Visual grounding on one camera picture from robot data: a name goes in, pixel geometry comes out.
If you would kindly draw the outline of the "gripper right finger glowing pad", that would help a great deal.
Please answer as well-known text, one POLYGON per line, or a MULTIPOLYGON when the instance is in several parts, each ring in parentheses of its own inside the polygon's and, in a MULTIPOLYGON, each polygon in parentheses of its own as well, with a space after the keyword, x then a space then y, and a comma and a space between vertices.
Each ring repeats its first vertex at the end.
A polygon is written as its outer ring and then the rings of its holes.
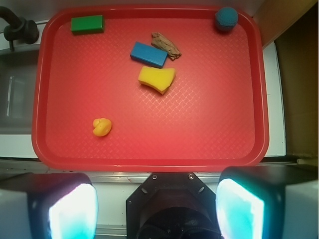
POLYGON ((318 168, 227 167, 216 189, 216 213, 225 239, 317 239, 318 168))

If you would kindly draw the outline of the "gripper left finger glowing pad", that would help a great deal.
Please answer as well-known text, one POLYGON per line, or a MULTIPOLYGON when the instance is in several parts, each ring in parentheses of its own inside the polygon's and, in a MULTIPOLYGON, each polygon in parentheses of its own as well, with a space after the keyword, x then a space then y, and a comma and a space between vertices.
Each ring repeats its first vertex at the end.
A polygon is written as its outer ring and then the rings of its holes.
POLYGON ((2 239, 92 239, 97 192, 84 173, 0 176, 2 239))

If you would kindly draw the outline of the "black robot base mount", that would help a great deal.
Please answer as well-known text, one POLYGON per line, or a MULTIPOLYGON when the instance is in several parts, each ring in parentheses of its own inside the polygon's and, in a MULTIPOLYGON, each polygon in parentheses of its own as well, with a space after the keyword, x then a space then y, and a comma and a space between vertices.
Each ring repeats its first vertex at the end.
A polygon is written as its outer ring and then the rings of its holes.
POLYGON ((194 173, 152 173, 126 200, 129 239, 220 239, 216 194, 194 173))

